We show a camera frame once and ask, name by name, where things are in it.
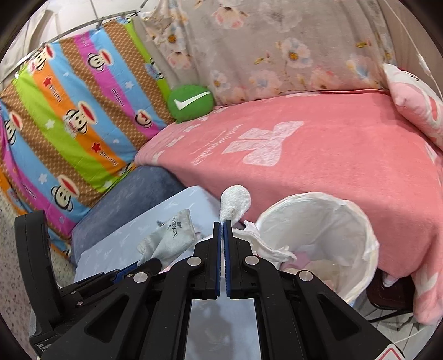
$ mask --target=metal bolt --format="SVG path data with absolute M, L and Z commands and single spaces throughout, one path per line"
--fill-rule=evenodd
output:
M 299 278 L 303 281 L 311 281 L 314 278 L 314 275 L 310 271 L 303 270 L 299 272 Z
M 198 256 L 193 256 L 188 259 L 188 264 L 191 266 L 198 266 L 202 263 L 202 260 Z
M 133 277 L 135 282 L 141 283 L 148 279 L 148 274 L 146 273 L 136 273 Z
M 254 255 L 249 255 L 245 257 L 245 263 L 247 263 L 248 265 L 257 265 L 258 261 L 258 257 Z

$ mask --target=green stripe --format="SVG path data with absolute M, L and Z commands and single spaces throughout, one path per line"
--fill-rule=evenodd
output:
M 13 84 L 21 102 L 43 136 L 85 181 L 98 192 L 104 192 L 103 183 L 114 177 L 65 131 L 63 122 L 49 106 L 31 75 L 22 71 Z M 51 129 L 46 128 L 48 120 L 54 120 L 54 127 Z
M 149 52 L 146 50 L 146 48 L 144 47 L 140 38 L 138 37 L 132 21 L 128 24 L 125 24 L 124 27 L 126 28 L 126 31 L 128 32 L 129 36 L 131 37 L 131 40 L 135 44 L 137 50 L 143 56 L 145 63 L 149 64 L 152 57 L 149 54 Z M 162 92 L 163 97 L 165 98 L 165 100 L 167 100 L 169 98 L 169 94 L 171 93 L 171 89 L 169 88 L 169 85 L 168 85 L 166 79 L 163 78 L 163 79 L 157 80 L 157 85 L 160 88 L 160 91 Z

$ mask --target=curtain rod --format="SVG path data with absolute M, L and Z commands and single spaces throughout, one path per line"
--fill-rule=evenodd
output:
M 101 18 L 99 18 L 99 19 L 91 20 L 91 21 L 88 21 L 87 23 L 84 23 L 84 24 L 82 24 L 82 25 L 78 25 L 78 26 L 76 26 L 76 27 L 73 27 L 72 29 L 63 32 L 63 33 L 57 35 L 56 37 L 54 37 L 54 38 L 52 38 L 52 39 L 50 39 L 50 40 L 48 40 L 48 41 L 45 41 L 45 42 L 41 43 L 40 46 L 39 46 L 37 49 L 31 51 L 28 55 L 24 56 L 24 57 L 23 57 L 23 58 L 22 58 L 22 59 L 21 59 L 21 60 L 20 60 L 15 66 L 14 66 L 13 70 L 10 71 L 10 72 L 9 72 L 9 73 L 8 73 L 3 79 L 1 79 L 0 82 L 3 82 L 3 81 L 5 80 L 5 78 L 7 78 L 7 77 L 8 77 L 8 76 L 9 76 L 9 75 L 10 75 L 15 69 L 17 69 L 20 65 L 22 65 L 24 62 L 26 62 L 27 60 L 29 60 L 29 59 L 30 59 L 30 58 L 31 58 L 31 57 L 37 52 L 37 50 L 40 49 L 44 44 L 52 43 L 52 42 L 54 42 L 54 41 L 57 41 L 58 39 L 61 39 L 62 37 L 66 36 L 66 35 L 69 35 L 70 33 L 74 32 L 74 31 L 80 30 L 80 29 L 82 29 L 82 28 L 84 28 L 84 27 L 86 27 L 86 26 L 93 25 L 93 24 L 95 24 L 95 23 L 98 23 L 98 26 L 101 26 L 101 23 L 102 23 L 103 21 L 105 21 L 105 20 L 109 20 L 109 19 L 112 19 L 112 18 L 114 18 L 114 17 L 119 17 L 119 16 L 129 15 L 129 14 L 138 14 L 139 12 L 140 12 L 139 10 L 130 10 L 130 11 L 118 12 L 118 13 L 116 13 L 116 14 L 103 16 L 103 17 L 101 17 Z

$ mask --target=pink cloth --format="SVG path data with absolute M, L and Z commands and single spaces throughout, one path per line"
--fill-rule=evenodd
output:
M 379 267 L 397 278 L 413 275 L 415 315 L 432 323 L 443 315 L 443 157 L 429 143 L 387 93 L 304 93 L 170 125 L 135 161 L 218 198 L 231 185 L 245 186 L 250 221 L 298 193 L 355 202 L 380 242 Z

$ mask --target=pink pillow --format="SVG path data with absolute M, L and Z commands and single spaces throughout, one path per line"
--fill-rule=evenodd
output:
M 443 150 L 443 101 L 415 75 L 391 64 L 384 68 L 398 112 Z

